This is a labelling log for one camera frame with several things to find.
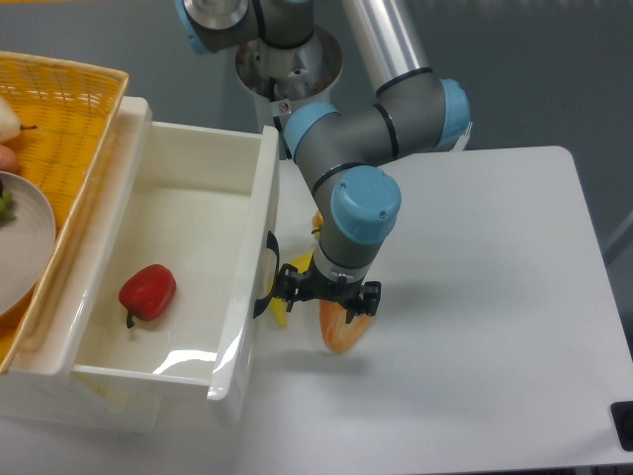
yellow basket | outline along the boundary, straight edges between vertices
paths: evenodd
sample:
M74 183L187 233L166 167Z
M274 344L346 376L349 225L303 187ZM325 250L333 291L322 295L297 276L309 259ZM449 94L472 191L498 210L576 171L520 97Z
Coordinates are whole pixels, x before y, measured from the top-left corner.
M101 172L101 150L127 87L128 75L121 71L0 51L0 96L23 125L38 126L6 145L20 158L19 174L50 201L57 226L52 257L33 293L0 319L0 374L42 312L78 210Z

white plastic cabinet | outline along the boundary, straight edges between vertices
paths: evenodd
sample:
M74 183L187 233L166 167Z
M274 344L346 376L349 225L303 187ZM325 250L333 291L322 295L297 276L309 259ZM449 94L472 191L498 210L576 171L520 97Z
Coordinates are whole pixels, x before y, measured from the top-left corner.
M253 340L253 305L273 260L278 133L152 122L125 98L98 199L75 238L34 332L0 377L9 416L145 430L163 396L207 398L221 423L239 419ZM125 323L123 283L169 268L166 313Z

white table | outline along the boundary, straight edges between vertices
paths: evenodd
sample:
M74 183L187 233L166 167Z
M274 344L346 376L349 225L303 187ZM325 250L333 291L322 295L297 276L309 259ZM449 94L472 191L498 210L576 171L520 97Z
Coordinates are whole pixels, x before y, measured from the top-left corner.
M3 473L405 474L633 462L609 405L633 366L571 157L533 148L388 165L403 208L369 277L373 327L328 353L317 304L258 324L241 425L167 400L149 434L0 420ZM283 257L315 210L282 164Z

drawer handle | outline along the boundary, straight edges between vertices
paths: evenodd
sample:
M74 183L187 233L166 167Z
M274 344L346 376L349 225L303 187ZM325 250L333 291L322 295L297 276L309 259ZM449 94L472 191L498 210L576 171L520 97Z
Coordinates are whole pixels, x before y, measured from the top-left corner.
M264 310L268 308L270 301L273 298L273 294L275 293L275 287L277 286L277 274L279 272L279 242L277 242L277 238L273 235L272 231L268 232L268 238L266 239L266 248L275 252L276 263L275 263L275 275L273 277L273 284L270 286L270 292L265 297L261 299L257 299L255 301L255 307L253 309L253 319L259 317Z

pepper stem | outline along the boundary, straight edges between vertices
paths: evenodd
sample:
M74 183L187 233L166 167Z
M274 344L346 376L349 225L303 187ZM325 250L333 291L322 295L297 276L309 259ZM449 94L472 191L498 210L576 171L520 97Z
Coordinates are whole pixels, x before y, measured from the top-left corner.
M131 329L135 325L135 321L132 320L132 310L128 310L128 316L126 317L126 323L128 324L128 328Z

